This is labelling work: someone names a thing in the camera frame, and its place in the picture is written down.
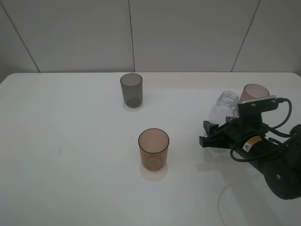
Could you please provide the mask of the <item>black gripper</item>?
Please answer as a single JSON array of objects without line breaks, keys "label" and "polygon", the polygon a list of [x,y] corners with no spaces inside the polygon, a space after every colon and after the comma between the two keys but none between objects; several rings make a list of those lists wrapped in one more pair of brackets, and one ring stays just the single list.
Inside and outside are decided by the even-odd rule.
[{"label": "black gripper", "polygon": [[249,152],[251,148],[262,141],[268,125],[261,117],[226,117],[223,125],[212,121],[203,121],[205,136],[199,137],[199,144],[203,147],[233,148]]}]

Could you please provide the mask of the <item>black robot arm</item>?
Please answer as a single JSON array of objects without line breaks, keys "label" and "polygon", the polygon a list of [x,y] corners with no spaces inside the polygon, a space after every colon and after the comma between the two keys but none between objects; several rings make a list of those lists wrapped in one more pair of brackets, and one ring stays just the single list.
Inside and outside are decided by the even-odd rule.
[{"label": "black robot arm", "polygon": [[283,143],[265,138],[267,132],[281,133],[265,123],[242,122],[232,119],[219,126],[203,122],[205,137],[200,145],[230,150],[234,161],[247,162],[258,170],[279,198],[296,199],[301,196],[301,126],[293,127]]}]

